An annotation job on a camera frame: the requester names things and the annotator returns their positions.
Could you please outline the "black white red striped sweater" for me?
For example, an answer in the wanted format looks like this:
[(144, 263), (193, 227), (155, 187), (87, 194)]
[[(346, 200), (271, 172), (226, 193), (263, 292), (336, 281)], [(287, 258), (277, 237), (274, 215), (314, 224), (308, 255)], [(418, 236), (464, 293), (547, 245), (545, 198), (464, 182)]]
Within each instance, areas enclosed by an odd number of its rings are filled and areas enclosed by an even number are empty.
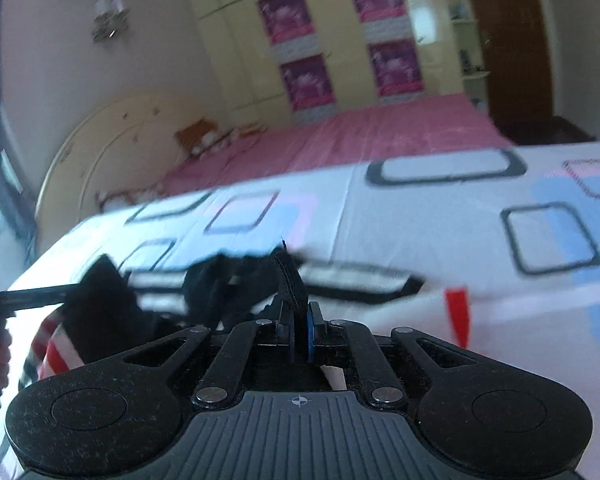
[[(468, 347), (470, 301), (466, 288), (428, 289), (420, 276), (372, 264), (290, 256), (311, 301), (325, 318), (359, 320), (375, 332), (393, 322), (377, 312), (401, 315), (403, 324)], [(44, 318), (31, 341), (18, 387), (90, 364), (203, 325), (229, 332), (282, 310), (276, 254), (216, 254), (185, 269), (121, 273), (106, 255), (85, 271), (78, 289)]]

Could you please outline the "cream wooden headboard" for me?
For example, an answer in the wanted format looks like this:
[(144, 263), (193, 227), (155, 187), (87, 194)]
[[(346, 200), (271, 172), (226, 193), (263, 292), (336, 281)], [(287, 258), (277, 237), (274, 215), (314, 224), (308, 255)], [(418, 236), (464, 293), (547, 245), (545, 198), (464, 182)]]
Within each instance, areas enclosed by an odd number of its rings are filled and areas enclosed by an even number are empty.
[(85, 118), (61, 145), (38, 194), (38, 252), (98, 214), (98, 193), (148, 188), (160, 180), (185, 159), (175, 133), (206, 116), (189, 98), (151, 91)]

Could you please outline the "patterned white bed sheet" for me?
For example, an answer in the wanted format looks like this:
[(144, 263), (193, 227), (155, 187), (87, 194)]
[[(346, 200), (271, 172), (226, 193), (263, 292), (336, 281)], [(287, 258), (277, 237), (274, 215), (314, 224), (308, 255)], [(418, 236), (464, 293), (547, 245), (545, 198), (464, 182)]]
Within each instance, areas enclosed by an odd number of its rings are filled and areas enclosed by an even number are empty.
[[(18, 387), (38, 326), (102, 255), (121, 273), (276, 254), (297, 389), (194, 402), (218, 352), (192, 325)], [(306, 288), (290, 256), (466, 288), (468, 347), (403, 324), (403, 408), (306, 392)], [(101, 214), (0, 292), (10, 384), (0, 479), (600, 479), (600, 144), (319, 169)]]

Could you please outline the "brown patterned pillow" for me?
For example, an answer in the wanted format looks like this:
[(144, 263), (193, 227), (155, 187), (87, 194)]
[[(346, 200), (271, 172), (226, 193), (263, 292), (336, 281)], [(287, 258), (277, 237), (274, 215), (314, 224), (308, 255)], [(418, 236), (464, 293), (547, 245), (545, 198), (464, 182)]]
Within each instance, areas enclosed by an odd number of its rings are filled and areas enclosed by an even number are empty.
[(227, 148), (232, 142), (228, 131), (222, 131), (213, 120), (201, 118), (174, 134), (180, 148), (191, 158), (201, 158)]

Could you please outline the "pink bed sheet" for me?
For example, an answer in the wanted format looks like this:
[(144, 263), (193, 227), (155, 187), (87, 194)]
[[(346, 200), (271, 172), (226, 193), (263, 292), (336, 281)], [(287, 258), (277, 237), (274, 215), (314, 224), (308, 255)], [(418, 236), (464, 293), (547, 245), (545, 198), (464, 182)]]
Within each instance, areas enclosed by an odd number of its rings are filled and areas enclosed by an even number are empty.
[(347, 110), (316, 124), (249, 133), (182, 162), (159, 188), (174, 196), (290, 172), (512, 145), (466, 96), (430, 96)]

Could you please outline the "lower left purple poster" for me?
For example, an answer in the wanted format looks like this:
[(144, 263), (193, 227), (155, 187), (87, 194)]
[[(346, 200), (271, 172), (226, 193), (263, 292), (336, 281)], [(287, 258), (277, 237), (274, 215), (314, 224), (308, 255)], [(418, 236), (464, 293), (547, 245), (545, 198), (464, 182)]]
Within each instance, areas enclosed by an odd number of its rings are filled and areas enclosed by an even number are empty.
[(336, 103), (323, 55), (313, 55), (279, 66), (294, 112)]

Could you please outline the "lower right purple poster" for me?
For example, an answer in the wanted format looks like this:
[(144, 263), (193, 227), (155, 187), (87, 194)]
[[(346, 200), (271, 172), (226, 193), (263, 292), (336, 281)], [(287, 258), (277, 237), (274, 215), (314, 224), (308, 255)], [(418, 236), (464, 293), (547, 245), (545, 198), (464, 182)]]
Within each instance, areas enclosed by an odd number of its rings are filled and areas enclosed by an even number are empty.
[(399, 39), (367, 46), (378, 96), (406, 96), (425, 90), (413, 39)]

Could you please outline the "corner shelf unit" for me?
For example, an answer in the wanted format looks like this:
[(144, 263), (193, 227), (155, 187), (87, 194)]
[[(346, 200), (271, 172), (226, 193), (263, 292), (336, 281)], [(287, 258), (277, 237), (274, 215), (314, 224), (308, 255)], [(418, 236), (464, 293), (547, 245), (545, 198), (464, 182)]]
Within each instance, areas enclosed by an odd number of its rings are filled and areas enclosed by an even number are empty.
[(478, 18), (471, 0), (445, 0), (460, 60), (460, 79), (468, 99), (478, 112), (489, 114), (488, 78), (483, 61)]

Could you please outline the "cream wardrobe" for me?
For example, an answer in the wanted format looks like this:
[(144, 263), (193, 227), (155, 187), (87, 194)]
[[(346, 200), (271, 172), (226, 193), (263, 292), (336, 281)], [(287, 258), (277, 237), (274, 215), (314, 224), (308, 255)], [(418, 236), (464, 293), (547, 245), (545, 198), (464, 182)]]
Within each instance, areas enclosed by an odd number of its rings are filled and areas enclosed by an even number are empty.
[[(232, 125), (262, 120), (291, 122), (291, 106), (265, 36), (258, 0), (189, 0), (218, 78), (226, 120)], [(344, 110), (377, 103), (363, 25), (353, 0), (306, 0), (317, 27), (318, 50)], [(406, 0), (416, 53), (428, 96), (463, 90), (460, 62), (444, 0)]]

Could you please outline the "upper left purple poster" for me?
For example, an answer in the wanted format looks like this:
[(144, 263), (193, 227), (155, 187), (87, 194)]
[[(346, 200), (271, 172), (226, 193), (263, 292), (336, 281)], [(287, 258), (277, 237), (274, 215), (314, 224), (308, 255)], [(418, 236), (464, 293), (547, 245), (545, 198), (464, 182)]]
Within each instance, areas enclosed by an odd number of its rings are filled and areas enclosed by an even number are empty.
[(315, 32), (306, 0), (259, 0), (257, 5), (272, 46)]

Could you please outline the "brown wooden door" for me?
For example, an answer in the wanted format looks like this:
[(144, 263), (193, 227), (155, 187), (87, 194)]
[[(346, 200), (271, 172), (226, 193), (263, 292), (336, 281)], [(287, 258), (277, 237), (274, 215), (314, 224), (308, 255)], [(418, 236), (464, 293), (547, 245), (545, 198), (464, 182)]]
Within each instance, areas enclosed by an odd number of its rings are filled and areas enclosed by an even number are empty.
[(540, 0), (470, 0), (488, 77), (489, 110), (503, 132), (553, 117), (553, 81)]

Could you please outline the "wall lamp sconce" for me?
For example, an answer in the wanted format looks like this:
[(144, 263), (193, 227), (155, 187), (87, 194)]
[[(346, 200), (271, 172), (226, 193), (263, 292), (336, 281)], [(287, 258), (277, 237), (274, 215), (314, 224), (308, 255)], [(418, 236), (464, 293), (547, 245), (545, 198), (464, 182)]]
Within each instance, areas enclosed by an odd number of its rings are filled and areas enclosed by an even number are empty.
[(92, 28), (94, 44), (124, 35), (129, 30), (129, 13), (124, 0), (97, 0)]

